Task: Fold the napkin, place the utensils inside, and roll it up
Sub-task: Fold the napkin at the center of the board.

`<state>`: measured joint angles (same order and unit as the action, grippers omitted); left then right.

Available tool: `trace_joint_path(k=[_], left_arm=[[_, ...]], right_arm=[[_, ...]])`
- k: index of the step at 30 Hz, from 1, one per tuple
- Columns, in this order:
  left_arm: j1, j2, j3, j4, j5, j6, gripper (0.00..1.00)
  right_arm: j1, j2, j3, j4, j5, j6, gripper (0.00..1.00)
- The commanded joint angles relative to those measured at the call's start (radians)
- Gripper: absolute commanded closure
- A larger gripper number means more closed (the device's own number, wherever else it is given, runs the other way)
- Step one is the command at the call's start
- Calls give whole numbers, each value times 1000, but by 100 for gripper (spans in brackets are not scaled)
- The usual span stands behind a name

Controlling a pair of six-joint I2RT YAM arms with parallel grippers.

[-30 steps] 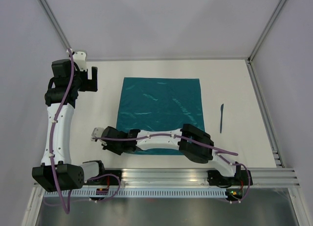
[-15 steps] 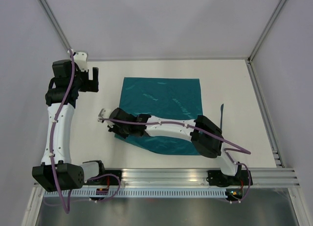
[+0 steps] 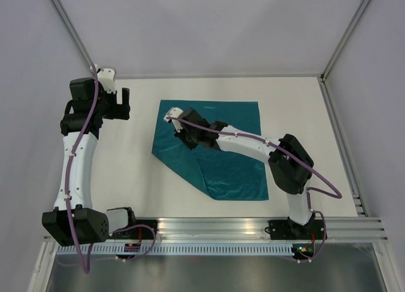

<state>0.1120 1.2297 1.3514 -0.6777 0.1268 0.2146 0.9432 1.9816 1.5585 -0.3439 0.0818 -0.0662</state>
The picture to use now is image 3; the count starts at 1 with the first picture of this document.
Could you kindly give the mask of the teal cloth napkin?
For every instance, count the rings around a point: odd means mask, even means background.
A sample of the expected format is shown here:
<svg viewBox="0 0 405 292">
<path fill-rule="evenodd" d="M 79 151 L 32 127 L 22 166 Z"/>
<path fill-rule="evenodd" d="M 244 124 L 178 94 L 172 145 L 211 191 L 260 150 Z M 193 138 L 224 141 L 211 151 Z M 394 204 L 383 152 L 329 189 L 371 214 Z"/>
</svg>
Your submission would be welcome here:
<svg viewBox="0 0 405 292">
<path fill-rule="evenodd" d="M 164 115 L 173 107 L 196 110 L 209 123 L 222 121 L 240 130 L 261 134 L 257 102 L 161 100 L 152 154 L 166 167 L 214 200 L 262 201 L 268 199 L 265 165 L 255 159 L 206 149 L 189 150 Z"/>
</svg>

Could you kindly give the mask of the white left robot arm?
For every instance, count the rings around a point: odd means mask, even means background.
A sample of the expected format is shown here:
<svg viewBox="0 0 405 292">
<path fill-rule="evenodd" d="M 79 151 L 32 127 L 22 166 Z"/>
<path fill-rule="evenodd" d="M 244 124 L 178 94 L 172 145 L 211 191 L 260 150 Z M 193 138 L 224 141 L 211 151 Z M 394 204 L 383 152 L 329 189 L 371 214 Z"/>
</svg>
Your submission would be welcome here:
<svg viewBox="0 0 405 292">
<path fill-rule="evenodd" d="M 42 215 L 42 225 L 61 246 L 101 243 L 120 234 L 125 239 L 138 232 L 130 207 L 94 210 L 90 183 L 92 161 L 104 119 L 128 120 L 130 91 L 117 94 L 92 78 L 70 82 L 71 100 L 60 123 L 63 136 L 63 174 L 53 210 Z"/>
</svg>

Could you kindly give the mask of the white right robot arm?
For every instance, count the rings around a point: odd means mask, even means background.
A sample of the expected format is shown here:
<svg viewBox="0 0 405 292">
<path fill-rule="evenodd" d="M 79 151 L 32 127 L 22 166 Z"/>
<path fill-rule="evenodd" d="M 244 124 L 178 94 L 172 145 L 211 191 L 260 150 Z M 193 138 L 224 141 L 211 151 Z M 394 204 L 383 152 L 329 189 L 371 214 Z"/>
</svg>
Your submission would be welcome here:
<svg viewBox="0 0 405 292">
<path fill-rule="evenodd" d="M 164 120 L 174 125 L 175 136 L 190 150 L 200 145 L 268 165 L 275 184 L 287 194 L 291 235 L 303 238 L 311 232 L 312 213 L 304 189 L 312 176 L 313 161 L 296 137 L 286 134 L 282 138 L 266 138 L 222 121 L 209 123 L 194 109 L 173 107 Z"/>
</svg>

